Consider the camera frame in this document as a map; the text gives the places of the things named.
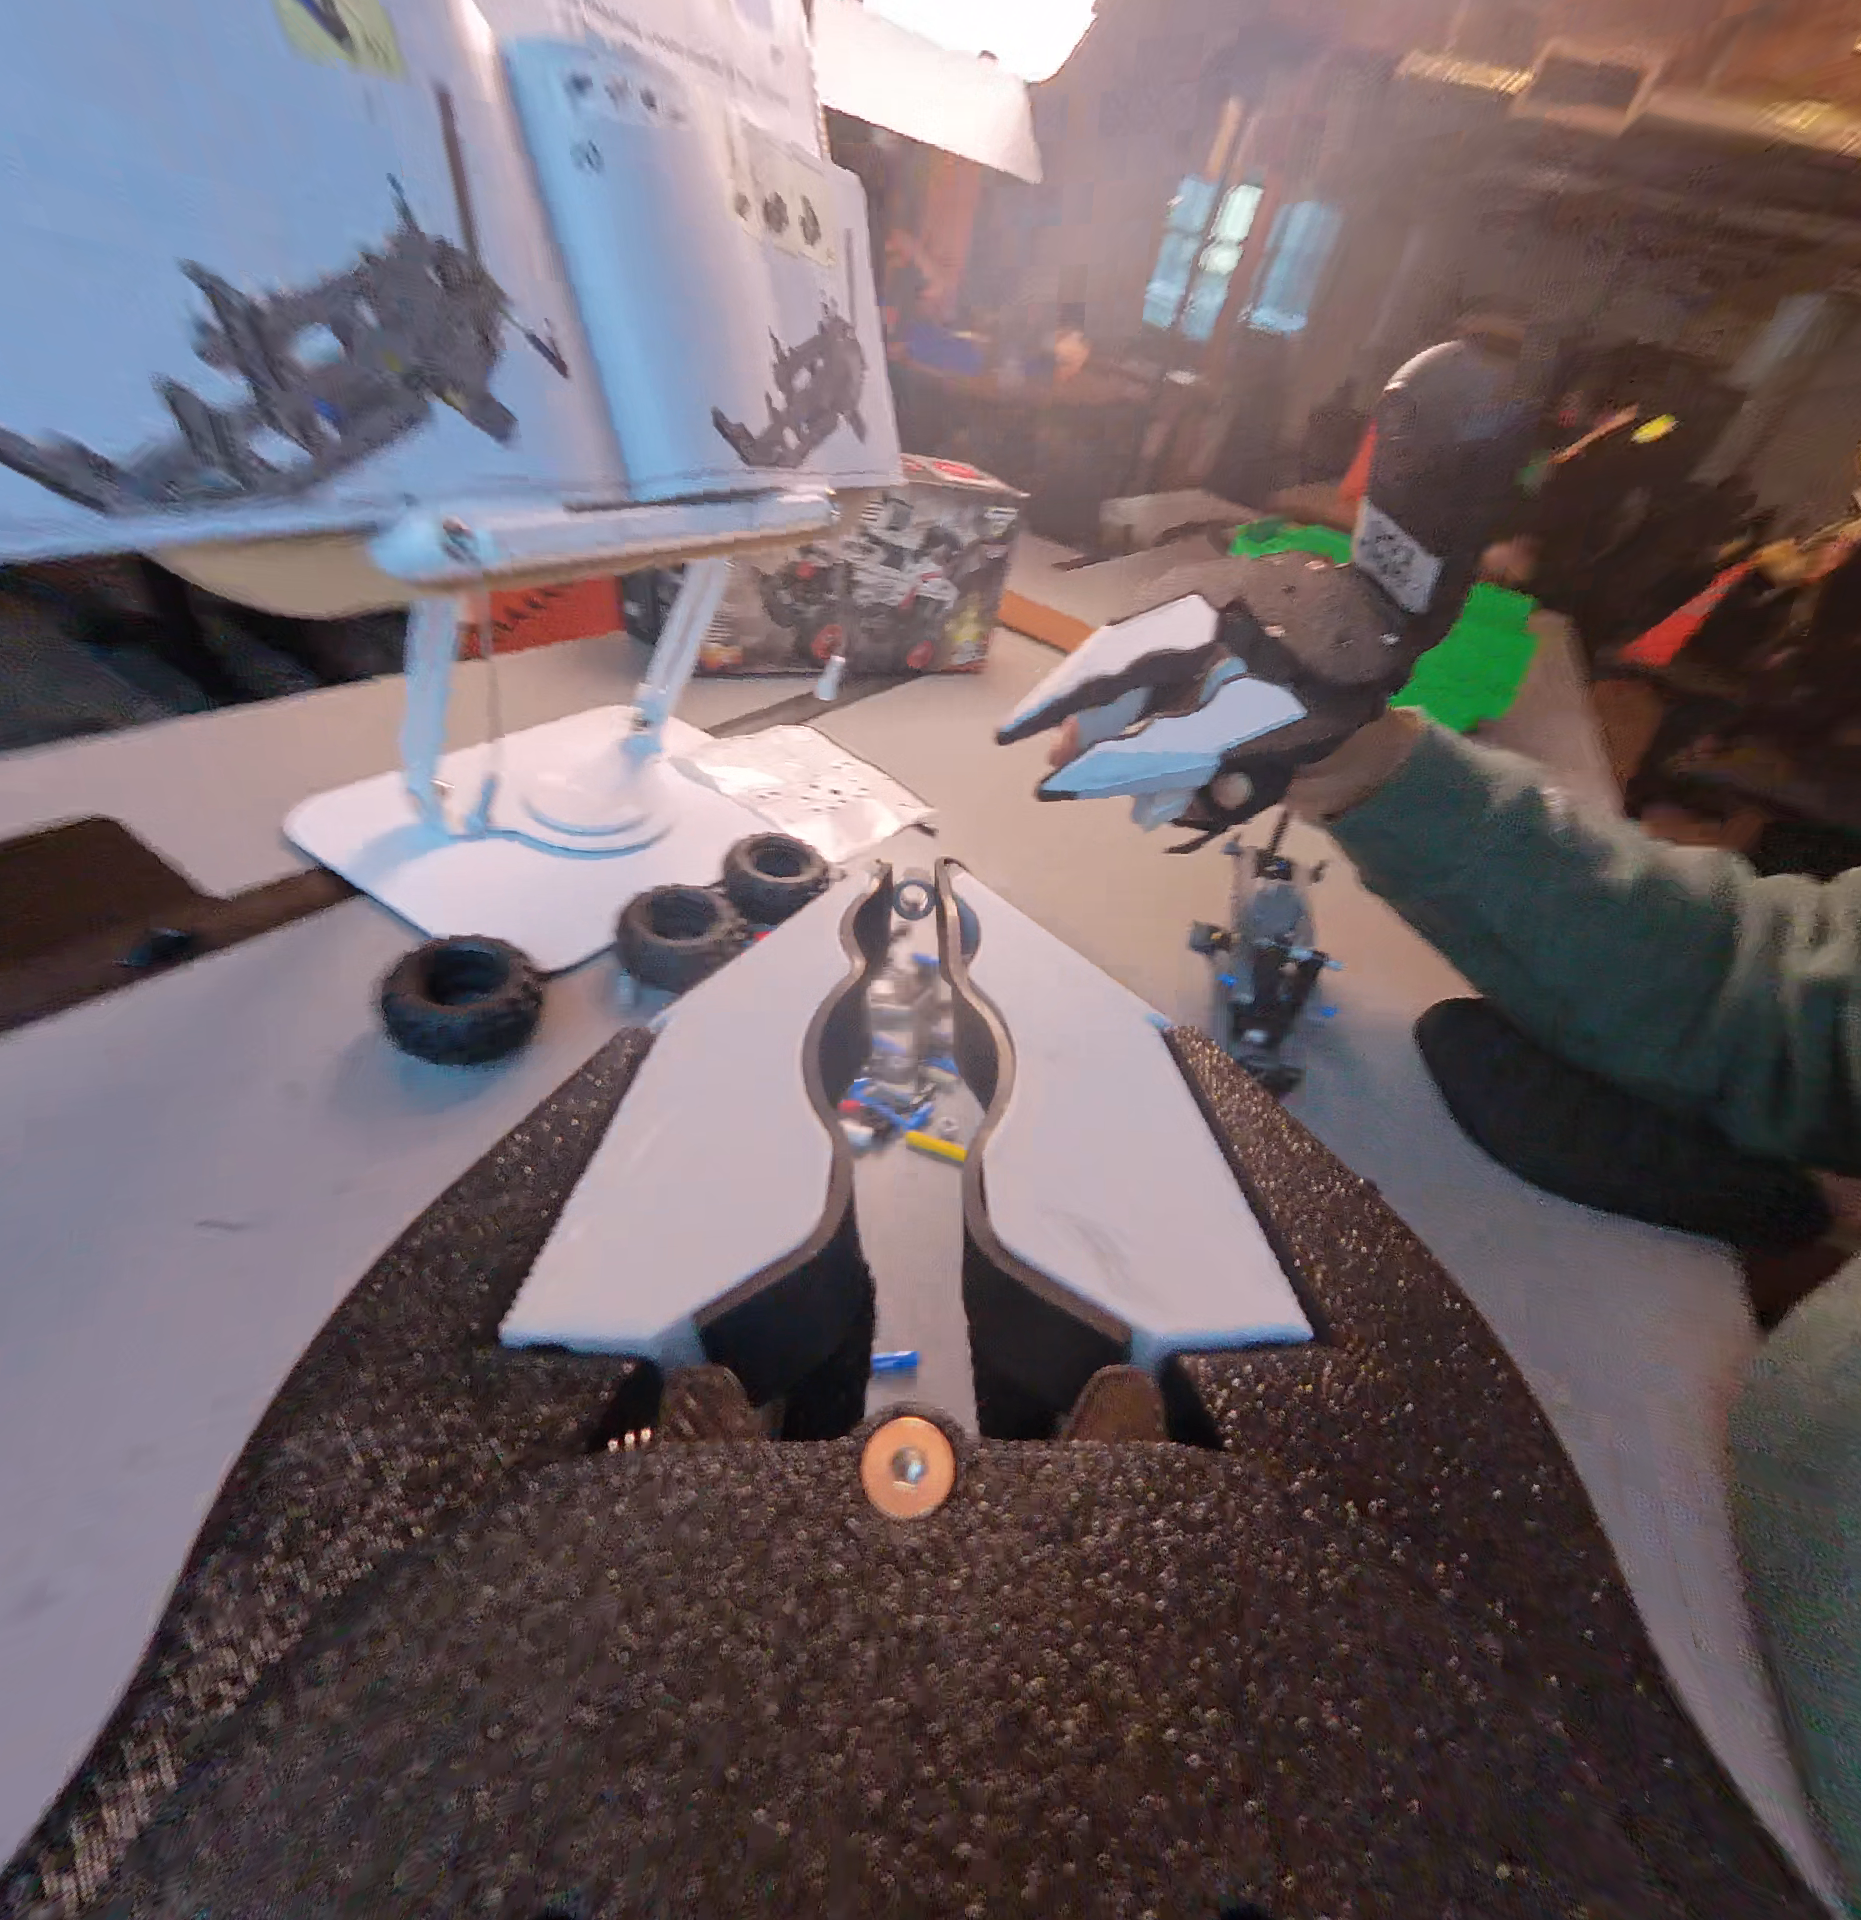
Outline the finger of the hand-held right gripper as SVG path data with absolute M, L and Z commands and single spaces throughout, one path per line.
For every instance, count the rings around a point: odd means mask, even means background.
M 1218 611 L 1202 594 L 1127 614 L 1090 633 L 997 723 L 1003 748 L 1078 723 L 1095 746 L 1197 688 L 1216 653 Z
M 1122 732 L 1086 740 L 1036 793 L 1039 801 L 1195 793 L 1233 751 L 1298 721 L 1305 708 L 1288 688 L 1223 682 L 1195 708 L 1136 718 Z

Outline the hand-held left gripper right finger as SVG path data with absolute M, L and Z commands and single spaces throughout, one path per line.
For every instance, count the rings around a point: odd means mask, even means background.
M 1309 1342 L 1161 1016 L 952 857 L 940 939 L 983 1113 L 961 1181 L 972 1356 L 1157 1370 Z

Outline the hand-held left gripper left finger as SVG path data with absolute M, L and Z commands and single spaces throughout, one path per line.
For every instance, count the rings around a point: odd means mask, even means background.
M 502 1346 L 809 1370 L 840 1340 L 854 1284 L 769 1298 L 847 1216 L 839 1101 L 870 1044 L 889 908 L 889 864 L 849 866 L 652 1024 Z

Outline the grey black toy chassis assembly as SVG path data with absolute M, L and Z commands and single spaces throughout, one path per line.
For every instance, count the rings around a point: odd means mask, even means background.
M 1277 1100 L 1301 1086 L 1301 1031 L 1325 1016 L 1320 978 L 1341 969 L 1319 945 L 1311 914 L 1328 862 L 1293 857 L 1288 834 L 1290 809 L 1278 807 L 1259 844 L 1240 834 L 1226 841 L 1228 919 L 1195 922 L 1185 938 L 1210 975 L 1213 1042 Z

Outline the pile of small toy parts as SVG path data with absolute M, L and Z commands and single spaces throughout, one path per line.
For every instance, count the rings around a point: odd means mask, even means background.
M 891 1143 L 906 1147 L 903 1137 L 910 1130 L 966 1145 L 953 1000 L 924 926 L 893 924 L 882 969 L 870 982 L 867 1016 L 866 1061 L 839 1100 L 840 1132 L 851 1152 L 870 1154 Z

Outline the grey desk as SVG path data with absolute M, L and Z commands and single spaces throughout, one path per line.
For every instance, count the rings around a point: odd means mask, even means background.
M 1170 856 L 1118 802 L 1033 802 L 999 715 L 1056 656 L 997 634 L 979 676 L 820 717 L 935 809 L 950 851 L 1175 1020 L 1206 982 L 1218 850 Z M 124 823 L 211 893 L 291 874 L 291 801 L 393 763 L 376 678 L 0 757 L 0 841 Z M 1433 1250 L 1566 1446 L 1672 1688 L 1813 1892 L 1837 1894 L 1756 1658 L 1726 1514 L 1726 1407 L 1756 1353 L 1736 1262 L 1524 1188 L 1428 1084 L 1409 1027 L 1465 982 L 1328 857 L 1341 963 L 1290 1110 Z M 0 1037 L 0 1866 L 145 1649 L 236 1450 L 373 1258 L 614 1031 L 606 966 L 550 988 L 528 1054 L 425 1069 L 373 987 L 411 945 L 365 901 Z

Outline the person's right hand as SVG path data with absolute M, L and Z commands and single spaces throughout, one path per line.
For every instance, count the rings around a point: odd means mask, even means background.
M 1331 751 L 1296 769 L 1286 804 L 1315 825 L 1328 825 L 1384 788 L 1428 732 L 1417 708 L 1389 708 L 1352 732 Z

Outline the small green bin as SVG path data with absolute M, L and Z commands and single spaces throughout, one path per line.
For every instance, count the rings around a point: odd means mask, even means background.
M 1226 543 L 1231 557 L 1262 559 L 1305 553 L 1346 563 L 1349 534 L 1262 516 L 1237 525 Z M 1420 709 L 1450 732 L 1476 732 L 1513 706 L 1538 653 L 1533 616 L 1538 601 L 1515 588 L 1478 582 L 1448 636 L 1432 645 L 1396 690 L 1394 708 Z

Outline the black toy tyre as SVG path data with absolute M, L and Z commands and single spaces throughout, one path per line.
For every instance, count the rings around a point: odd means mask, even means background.
M 747 924 L 774 926 L 820 898 L 833 875 L 833 866 L 808 841 L 759 832 L 725 851 L 721 884 Z
M 520 1052 L 545 1011 L 545 982 L 527 954 L 504 939 L 426 939 L 400 958 L 379 988 L 391 1047 L 446 1069 L 476 1069 Z
M 624 904 L 614 948 L 644 987 L 685 992 L 750 946 L 750 924 L 716 886 L 669 882 Z

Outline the toy truck box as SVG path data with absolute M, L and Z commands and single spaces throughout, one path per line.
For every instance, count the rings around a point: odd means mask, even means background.
M 956 460 L 906 455 L 897 489 L 800 541 L 733 559 L 704 631 L 706 678 L 851 678 L 978 669 L 1026 494 Z

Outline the white sticker sheet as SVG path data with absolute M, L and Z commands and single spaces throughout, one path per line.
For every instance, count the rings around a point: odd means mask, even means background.
M 809 726 L 710 737 L 677 766 L 764 829 L 808 843 L 833 866 L 935 820 L 914 789 Z

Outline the metal book stand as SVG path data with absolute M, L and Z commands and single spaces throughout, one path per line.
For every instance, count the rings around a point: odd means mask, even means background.
M 847 496 L 846 483 L 808 474 L 640 505 L 548 483 L 466 483 L 324 513 L 282 502 L 151 510 L 126 541 L 255 606 L 405 601 L 395 769 L 297 802 L 285 839 L 417 933 L 506 939 L 565 972 L 608 946 L 634 893 L 704 874 L 750 825 L 691 766 L 700 734 L 677 700 L 734 559 L 832 533 Z M 638 563 L 685 573 L 634 693 L 508 729 L 488 668 L 481 742 L 446 748 L 457 634 L 464 616 L 487 616 L 490 591 Z

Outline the window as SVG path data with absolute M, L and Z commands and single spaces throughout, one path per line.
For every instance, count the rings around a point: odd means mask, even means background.
M 1257 176 L 1215 181 L 1185 175 L 1166 206 L 1157 254 L 1144 285 L 1148 332 L 1206 344 L 1223 317 L 1233 323 L 1296 338 L 1319 300 L 1346 217 L 1334 203 L 1305 198 L 1277 206 L 1244 298 L 1231 288 L 1244 266 L 1267 187 Z

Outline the black textured chair cushion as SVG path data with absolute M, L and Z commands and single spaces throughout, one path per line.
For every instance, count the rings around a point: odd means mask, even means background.
M 1455 1127 L 1540 1191 L 1736 1251 L 1787 1251 L 1831 1227 L 1803 1168 L 1557 1060 L 1482 1000 L 1436 1002 L 1414 1044 Z

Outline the toy instruction booklet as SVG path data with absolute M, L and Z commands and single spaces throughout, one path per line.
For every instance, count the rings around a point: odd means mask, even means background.
M 0 563 L 400 579 L 900 476 L 798 5 L 0 5 Z

